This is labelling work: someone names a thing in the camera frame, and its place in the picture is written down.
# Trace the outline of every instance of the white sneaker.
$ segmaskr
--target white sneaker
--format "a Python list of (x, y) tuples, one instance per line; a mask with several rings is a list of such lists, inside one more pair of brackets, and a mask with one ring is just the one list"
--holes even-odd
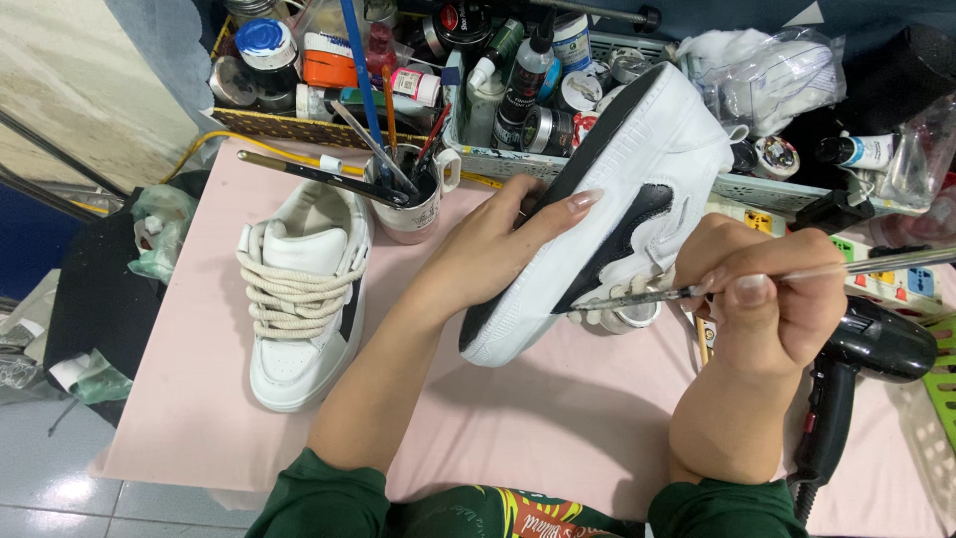
[(572, 304), (663, 273), (700, 220), (716, 174), (732, 164), (727, 132), (680, 70), (659, 64), (628, 84), (531, 214), (575, 192), (600, 188), (603, 197), (502, 294), (468, 309), (462, 356), (502, 366)]
[(269, 409), (324, 399), (355, 358), (370, 222), (357, 196), (307, 179), (272, 218), (243, 229), (236, 257), (255, 318), (250, 382)]

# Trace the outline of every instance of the hand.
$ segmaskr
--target hand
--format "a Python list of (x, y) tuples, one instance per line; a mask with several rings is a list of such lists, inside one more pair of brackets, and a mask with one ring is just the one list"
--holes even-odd
[(442, 323), (469, 306), (501, 293), (545, 243), (570, 230), (604, 191), (579, 192), (554, 202), (514, 230), (544, 192), (544, 182), (526, 174), (512, 177), (468, 214), (425, 262), (408, 289), (431, 301)]
[(844, 260), (819, 230), (774, 239), (710, 213), (678, 254), (674, 285), (701, 282), (715, 293), (710, 304), (697, 298), (684, 300), (682, 308), (717, 322), (714, 360), (727, 361), (738, 373), (759, 380), (803, 370), (846, 311), (840, 275), (782, 284), (767, 275)]

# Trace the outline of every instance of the forearm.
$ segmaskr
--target forearm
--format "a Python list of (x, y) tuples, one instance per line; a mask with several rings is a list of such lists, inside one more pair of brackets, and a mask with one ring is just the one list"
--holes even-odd
[(422, 296), (402, 295), (322, 403), (306, 446), (326, 463), (388, 471), (446, 321)]
[(799, 380), (799, 371), (748, 377), (715, 357), (690, 384), (671, 419), (671, 480), (771, 480), (783, 446), (784, 413)]

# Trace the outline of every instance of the ceramic mug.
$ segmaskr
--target ceramic mug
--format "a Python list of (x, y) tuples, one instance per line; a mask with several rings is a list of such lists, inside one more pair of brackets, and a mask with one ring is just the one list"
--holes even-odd
[[(407, 154), (418, 156), (422, 149), (411, 144), (399, 144), (399, 159)], [(421, 178), (423, 188), (432, 193), (421, 203), (408, 208), (390, 208), (372, 201), (372, 210), (379, 219), (385, 234), (399, 243), (414, 245), (431, 237), (438, 230), (438, 209), (442, 196), (458, 187), (462, 177), (462, 158), (454, 149), (448, 148), (432, 158), (432, 166), (425, 170), (430, 178)], [(451, 175), (445, 178), (445, 168), (451, 167)], [(375, 183), (379, 178), (379, 160), (372, 157), (365, 163), (362, 175), (366, 183)]]

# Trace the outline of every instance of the green sleeve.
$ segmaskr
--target green sleeve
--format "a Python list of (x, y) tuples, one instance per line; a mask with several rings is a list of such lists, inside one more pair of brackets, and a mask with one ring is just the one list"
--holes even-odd
[(369, 467), (335, 469), (306, 448), (279, 473), (246, 538), (376, 538), (388, 507), (381, 472)]
[(647, 519), (655, 538), (807, 538), (782, 480), (674, 482), (651, 502)]

